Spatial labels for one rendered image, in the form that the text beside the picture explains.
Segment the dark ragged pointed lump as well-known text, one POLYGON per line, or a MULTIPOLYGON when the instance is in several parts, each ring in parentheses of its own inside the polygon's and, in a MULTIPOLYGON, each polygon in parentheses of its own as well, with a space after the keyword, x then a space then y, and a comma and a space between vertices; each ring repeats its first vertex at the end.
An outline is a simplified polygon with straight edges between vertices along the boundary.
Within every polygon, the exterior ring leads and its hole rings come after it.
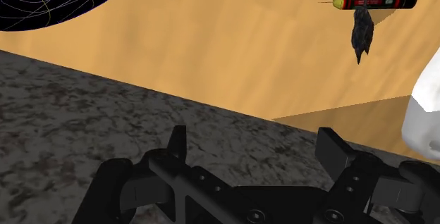
POLYGON ((357 64, 360 64, 363 53, 368 54, 374 34, 374 22, 364 6, 358 6, 353 14, 354 26, 351 35, 352 48, 355 51, 357 64))

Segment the grey marbled robot stand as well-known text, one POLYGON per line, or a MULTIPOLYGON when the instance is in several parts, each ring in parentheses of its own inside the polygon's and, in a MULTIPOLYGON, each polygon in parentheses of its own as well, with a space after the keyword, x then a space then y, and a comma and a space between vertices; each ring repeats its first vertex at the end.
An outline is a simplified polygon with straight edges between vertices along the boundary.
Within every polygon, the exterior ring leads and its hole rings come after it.
MULTIPOLYGON (((186 127, 186 164, 260 206, 266 224, 314 224, 334 181, 317 133, 0 50, 0 224, 71 224, 100 164, 134 164, 186 127)), ((347 142, 397 168, 409 160, 347 142)), ((386 206, 383 224, 402 224, 386 206)), ((154 205, 130 224, 172 224, 154 205)))

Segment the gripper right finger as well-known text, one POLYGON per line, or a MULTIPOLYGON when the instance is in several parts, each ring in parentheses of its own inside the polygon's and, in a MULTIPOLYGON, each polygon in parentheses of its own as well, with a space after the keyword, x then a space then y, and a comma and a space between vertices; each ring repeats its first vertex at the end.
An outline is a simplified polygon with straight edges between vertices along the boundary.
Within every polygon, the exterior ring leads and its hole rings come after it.
POLYGON ((383 224, 372 207, 386 206, 402 224, 440 224, 440 172, 427 163, 397 168, 353 149, 330 127, 320 127, 315 156, 334 181, 314 224, 383 224))

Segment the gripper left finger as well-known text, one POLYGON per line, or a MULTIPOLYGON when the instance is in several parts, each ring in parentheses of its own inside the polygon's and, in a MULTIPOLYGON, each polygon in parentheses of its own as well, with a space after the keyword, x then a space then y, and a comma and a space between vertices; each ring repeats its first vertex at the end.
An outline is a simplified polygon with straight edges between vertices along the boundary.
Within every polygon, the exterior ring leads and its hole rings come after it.
POLYGON ((134 164, 104 161, 71 224, 130 224, 138 207, 156 205, 172 224, 266 224, 264 210, 210 172, 186 164, 186 127, 173 128, 165 149, 134 164))

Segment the black red pen yellow tip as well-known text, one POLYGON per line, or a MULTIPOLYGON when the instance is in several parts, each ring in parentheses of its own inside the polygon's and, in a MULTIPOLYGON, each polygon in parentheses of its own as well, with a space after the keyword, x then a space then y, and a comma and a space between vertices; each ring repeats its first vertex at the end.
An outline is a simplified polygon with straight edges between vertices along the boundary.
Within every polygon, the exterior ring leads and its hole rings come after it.
POLYGON ((339 10, 354 10, 360 7, 367 9, 411 9, 417 0, 328 0, 321 4, 332 4, 339 10))

